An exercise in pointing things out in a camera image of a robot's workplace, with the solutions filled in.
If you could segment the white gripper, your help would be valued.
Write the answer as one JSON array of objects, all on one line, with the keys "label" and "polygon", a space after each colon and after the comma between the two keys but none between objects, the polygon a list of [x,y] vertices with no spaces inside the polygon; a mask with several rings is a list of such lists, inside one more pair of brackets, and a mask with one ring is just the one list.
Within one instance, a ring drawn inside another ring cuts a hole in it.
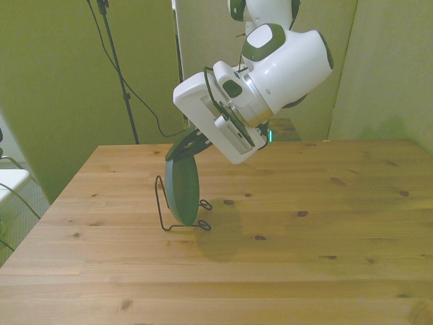
[{"label": "white gripper", "polygon": [[184,131],[165,161],[195,156],[214,145],[233,164],[239,164],[266,143],[258,129],[244,125],[232,111],[227,96],[209,73],[199,72],[178,85],[173,102],[197,128]]}]

